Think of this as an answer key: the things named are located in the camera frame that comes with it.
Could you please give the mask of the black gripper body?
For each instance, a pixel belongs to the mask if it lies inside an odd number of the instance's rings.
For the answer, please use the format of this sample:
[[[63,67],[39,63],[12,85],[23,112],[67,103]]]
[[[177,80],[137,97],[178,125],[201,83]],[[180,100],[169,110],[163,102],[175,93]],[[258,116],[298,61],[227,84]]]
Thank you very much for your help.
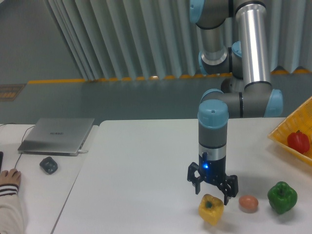
[[[225,168],[226,158],[223,157],[220,160],[204,161],[202,157],[199,157],[199,169],[200,176],[206,183],[219,186],[225,180]]]

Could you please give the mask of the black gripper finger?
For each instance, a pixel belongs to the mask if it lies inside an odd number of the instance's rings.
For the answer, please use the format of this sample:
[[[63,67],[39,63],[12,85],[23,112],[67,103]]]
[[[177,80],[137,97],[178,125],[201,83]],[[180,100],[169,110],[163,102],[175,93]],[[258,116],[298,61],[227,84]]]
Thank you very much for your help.
[[[198,195],[202,177],[200,174],[196,176],[196,173],[199,173],[199,166],[195,162],[192,162],[188,167],[187,180],[195,187],[195,194]]]
[[[217,182],[217,187],[224,194],[224,205],[227,205],[229,199],[236,197],[238,193],[238,177],[236,175],[225,175]]]

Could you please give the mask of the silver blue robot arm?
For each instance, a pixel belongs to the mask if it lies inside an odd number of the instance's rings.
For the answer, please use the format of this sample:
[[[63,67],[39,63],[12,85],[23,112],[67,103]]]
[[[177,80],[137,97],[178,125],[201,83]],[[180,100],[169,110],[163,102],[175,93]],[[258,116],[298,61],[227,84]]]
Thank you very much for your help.
[[[241,87],[230,93],[206,91],[198,107],[198,162],[187,180],[200,192],[202,182],[216,186],[224,203],[238,193],[238,179],[226,175],[227,126],[231,118],[277,117],[283,96],[270,81],[263,0],[192,0],[190,21],[208,42],[198,55],[204,74],[230,72]]]

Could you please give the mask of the cream striped sleeve forearm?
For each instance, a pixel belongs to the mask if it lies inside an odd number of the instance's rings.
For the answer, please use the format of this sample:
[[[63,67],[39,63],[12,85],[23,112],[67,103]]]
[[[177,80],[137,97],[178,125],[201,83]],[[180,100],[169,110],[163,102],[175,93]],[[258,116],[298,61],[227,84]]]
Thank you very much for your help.
[[[1,234],[23,234],[25,231],[18,189],[15,184],[0,186]]]

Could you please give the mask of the person's hand on mouse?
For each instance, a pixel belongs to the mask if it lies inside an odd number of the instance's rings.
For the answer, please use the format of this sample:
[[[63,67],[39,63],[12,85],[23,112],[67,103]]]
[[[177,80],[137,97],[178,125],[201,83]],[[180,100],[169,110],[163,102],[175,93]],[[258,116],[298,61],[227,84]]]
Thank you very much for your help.
[[[0,173],[0,185],[16,185],[20,186],[21,172],[17,169],[5,170]]]

